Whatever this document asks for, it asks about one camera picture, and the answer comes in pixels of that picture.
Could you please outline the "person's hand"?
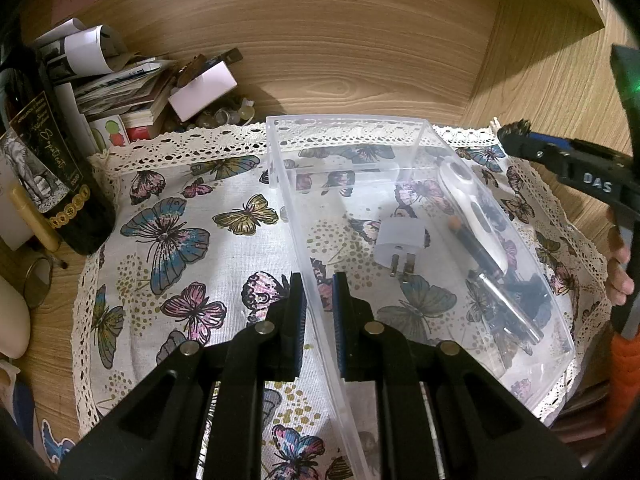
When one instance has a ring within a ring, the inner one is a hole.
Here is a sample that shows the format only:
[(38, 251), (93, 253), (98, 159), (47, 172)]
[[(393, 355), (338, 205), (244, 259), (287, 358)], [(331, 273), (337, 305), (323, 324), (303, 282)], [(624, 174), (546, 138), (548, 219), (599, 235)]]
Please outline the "person's hand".
[(611, 207), (606, 210), (606, 218), (611, 222), (608, 230), (608, 276), (605, 290), (613, 306), (623, 306), (634, 292), (634, 280), (627, 274), (625, 266), (630, 260), (630, 249), (623, 241), (615, 224), (615, 214)]

